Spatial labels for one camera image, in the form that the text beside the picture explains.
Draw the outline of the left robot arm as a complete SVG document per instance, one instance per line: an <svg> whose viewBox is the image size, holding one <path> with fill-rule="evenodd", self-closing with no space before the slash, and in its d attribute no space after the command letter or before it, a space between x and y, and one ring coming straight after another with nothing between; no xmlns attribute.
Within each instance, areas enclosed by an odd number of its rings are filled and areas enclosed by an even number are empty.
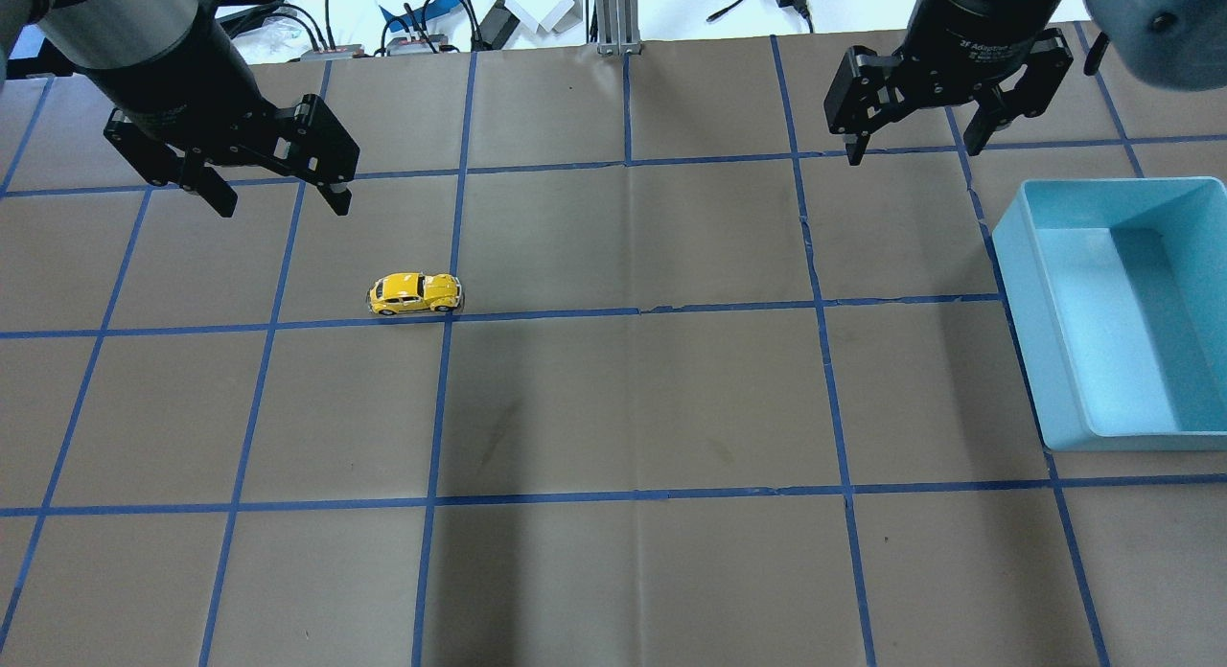
<svg viewBox="0 0 1227 667"><path fill-rule="evenodd" d="M229 218L218 168L259 166L317 188L350 212L360 143L319 94L264 98L215 17L216 0L2 0L2 56L42 29L113 104L104 137L148 185L175 185Z"/></svg>

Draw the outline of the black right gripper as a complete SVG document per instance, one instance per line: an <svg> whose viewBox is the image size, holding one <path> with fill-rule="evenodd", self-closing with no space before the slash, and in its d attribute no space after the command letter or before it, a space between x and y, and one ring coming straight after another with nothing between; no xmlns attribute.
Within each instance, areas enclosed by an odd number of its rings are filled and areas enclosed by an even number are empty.
<svg viewBox="0 0 1227 667"><path fill-rule="evenodd" d="M893 51L847 48L825 94L825 121L843 139L847 164L863 164L872 134L917 109L975 101L963 132L971 156L1017 116L1048 112L1074 56L1063 29L1044 26L1038 5L917 5Z"/></svg>

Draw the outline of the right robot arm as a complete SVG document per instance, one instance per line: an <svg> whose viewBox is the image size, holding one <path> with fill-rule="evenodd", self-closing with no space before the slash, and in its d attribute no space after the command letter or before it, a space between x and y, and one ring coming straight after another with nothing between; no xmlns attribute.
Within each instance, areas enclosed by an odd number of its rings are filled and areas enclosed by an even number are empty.
<svg viewBox="0 0 1227 667"><path fill-rule="evenodd" d="M974 104L962 135L977 154L1016 118L1048 112L1074 53L1054 25L1063 0L915 0L894 51L847 48L825 94L825 125L863 162L872 134L919 109ZM1082 0L1099 37L1083 74L1106 53L1157 90L1222 90L1226 0Z"/></svg>

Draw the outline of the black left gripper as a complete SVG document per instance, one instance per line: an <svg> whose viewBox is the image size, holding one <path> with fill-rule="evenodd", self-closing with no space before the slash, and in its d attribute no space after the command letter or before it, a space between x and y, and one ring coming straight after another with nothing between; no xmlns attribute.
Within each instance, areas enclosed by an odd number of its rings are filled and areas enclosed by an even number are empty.
<svg viewBox="0 0 1227 667"><path fill-rule="evenodd" d="M279 105L249 67L124 67L106 70L104 94L104 139L151 186L180 188L229 219L238 197L220 169L254 166L350 213L360 143L314 92Z"/></svg>

